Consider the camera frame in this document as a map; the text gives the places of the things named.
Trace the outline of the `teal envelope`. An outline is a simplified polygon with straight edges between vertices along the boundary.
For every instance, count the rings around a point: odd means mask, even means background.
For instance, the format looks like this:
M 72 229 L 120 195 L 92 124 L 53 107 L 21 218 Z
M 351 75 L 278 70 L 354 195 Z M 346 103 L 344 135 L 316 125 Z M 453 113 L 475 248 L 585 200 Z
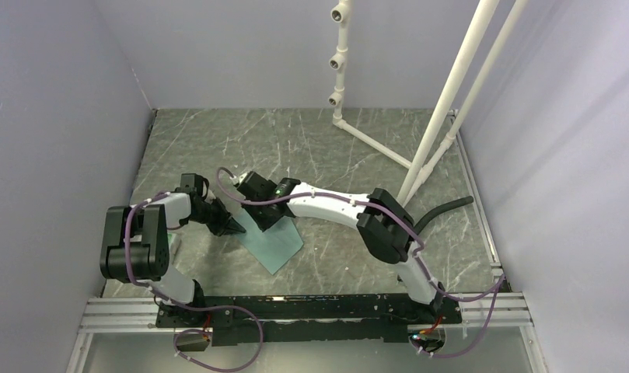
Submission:
M 292 218 L 281 218 L 265 232 L 245 210 L 234 219 L 246 230 L 236 235 L 237 239 L 271 275 L 275 275 L 303 247 L 302 237 Z

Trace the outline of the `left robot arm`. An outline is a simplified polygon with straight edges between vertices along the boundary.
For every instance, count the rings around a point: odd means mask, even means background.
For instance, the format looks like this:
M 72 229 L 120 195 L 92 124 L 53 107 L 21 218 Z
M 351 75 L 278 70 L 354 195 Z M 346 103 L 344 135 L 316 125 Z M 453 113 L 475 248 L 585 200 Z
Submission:
M 100 252 L 100 272 L 145 288 L 169 305 L 188 326 L 206 320 L 208 305 L 199 283 L 172 264 L 169 234 L 191 222 L 205 225 L 216 236 L 244 233 L 245 228 L 196 173 L 184 173 L 179 186 L 139 204 L 110 207 L 106 212 Z

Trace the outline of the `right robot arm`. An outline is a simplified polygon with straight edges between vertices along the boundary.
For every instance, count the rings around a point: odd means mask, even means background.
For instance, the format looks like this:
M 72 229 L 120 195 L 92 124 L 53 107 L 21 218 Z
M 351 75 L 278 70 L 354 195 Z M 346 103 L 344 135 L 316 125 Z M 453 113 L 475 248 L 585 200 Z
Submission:
M 386 190 L 342 193 L 293 178 L 275 183 L 253 171 L 238 176 L 233 185 L 261 231 L 285 217 L 317 218 L 356 229 L 369 253 L 393 266 L 417 319 L 432 322 L 442 314 L 442 285 L 415 258 L 422 245 L 413 219 Z

